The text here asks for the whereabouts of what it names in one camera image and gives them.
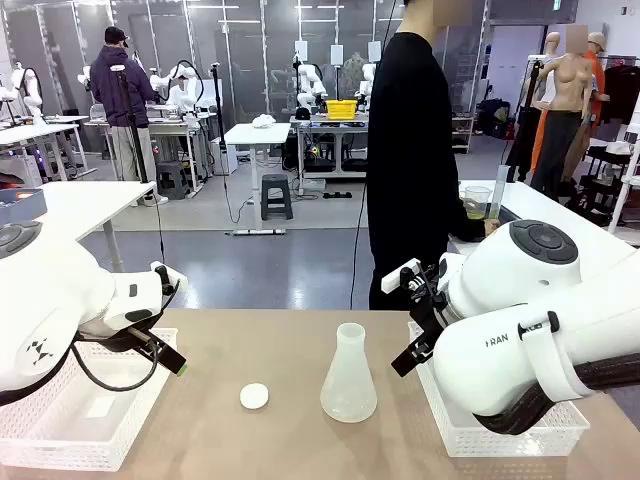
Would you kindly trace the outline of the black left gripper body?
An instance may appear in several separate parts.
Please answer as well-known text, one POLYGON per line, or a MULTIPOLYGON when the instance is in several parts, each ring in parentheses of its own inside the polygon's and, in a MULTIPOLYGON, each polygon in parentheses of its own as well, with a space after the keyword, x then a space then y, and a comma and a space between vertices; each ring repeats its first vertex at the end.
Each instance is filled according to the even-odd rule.
POLYGON ((151 344, 162 350, 165 342, 151 332, 151 328, 156 323, 156 319, 148 319, 120 330, 112 337, 112 351, 120 353, 141 349, 145 353, 150 353, 151 344))

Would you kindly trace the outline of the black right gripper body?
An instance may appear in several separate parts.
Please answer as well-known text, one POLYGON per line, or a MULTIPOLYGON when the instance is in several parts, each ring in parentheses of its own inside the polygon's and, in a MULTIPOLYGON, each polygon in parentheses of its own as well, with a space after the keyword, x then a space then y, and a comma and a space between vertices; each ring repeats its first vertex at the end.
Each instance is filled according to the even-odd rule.
POLYGON ((412 353, 431 353, 449 324, 444 316, 448 303, 445 294, 437 291, 438 279, 435 267, 428 267, 426 270, 419 267, 418 273, 409 282, 413 302, 410 317, 422 330, 409 347, 412 353))

